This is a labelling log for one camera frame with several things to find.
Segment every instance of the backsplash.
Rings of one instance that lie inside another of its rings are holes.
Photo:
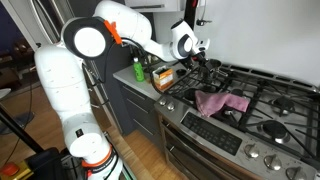
[[[199,38],[210,38],[207,58],[253,67],[320,85],[319,0],[207,0]],[[197,9],[200,18],[204,8]],[[171,39],[184,12],[154,13],[156,38]]]

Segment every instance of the green bottle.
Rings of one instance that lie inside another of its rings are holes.
[[[133,60],[134,60],[133,68],[136,74],[136,80],[139,82],[144,81],[144,75],[143,75],[141,63],[138,61],[137,57],[133,58]]]

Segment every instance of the countertop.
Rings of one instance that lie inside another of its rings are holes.
[[[156,69],[156,68],[164,66],[164,65],[166,65],[169,68],[172,68],[172,70],[173,70],[173,83],[175,83],[179,80],[178,75],[176,74],[176,70],[186,69],[181,63],[175,63],[175,62],[170,62],[170,63],[160,62],[158,64],[155,64],[152,67]],[[145,80],[143,82],[136,81],[135,75],[134,75],[133,65],[131,65],[125,69],[122,69],[122,70],[114,73],[113,77],[115,77],[117,80],[123,82],[124,84],[132,87],[133,89],[137,90],[138,92],[141,92],[142,94],[146,95],[147,97],[157,101],[161,95],[153,88],[151,81],[150,81],[150,78],[149,78],[149,74],[144,73],[144,75],[145,75]]]

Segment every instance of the pink cloth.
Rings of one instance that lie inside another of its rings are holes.
[[[213,94],[198,90],[195,92],[195,96],[199,112],[207,117],[219,111],[223,105],[227,105],[241,112],[246,112],[249,105],[247,99],[230,93]]]

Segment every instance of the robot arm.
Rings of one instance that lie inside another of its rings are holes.
[[[105,21],[116,23],[121,37],[139,43],[146,51],[164,61],[198,54],[199,43],[191,28],[179,21],[172,26],[172,42],[151,40],[151,24],[140,13],[115,3],[101,1],[91,18],[73,18],[63,27],[61,41],[39,48],[35,53],[38,75],[51,106],[57,112],[64,139],[71,155],[83,158],[83,167],[91,172],[88,179],[116,178],[122,161],[113,153],[92,113],[89,94],[81,69],[83,59],[106,59],[112,42]]]
[[[190,54],[196,55],[206,50],[210,43],[209,39],[199,41],[189,25],[184,21],[179,21],[171,27],[172,41],[158,44],[151,40],[152,28],[145,16],[113,1],[101,1],[93,17],[101,17],[110,23],[116,23],[116,30],[121,37],[139,43],[144,50],[166,62],[184,59]],[[94,49],[99,48],[102,49],[101,45],[95,44]]]

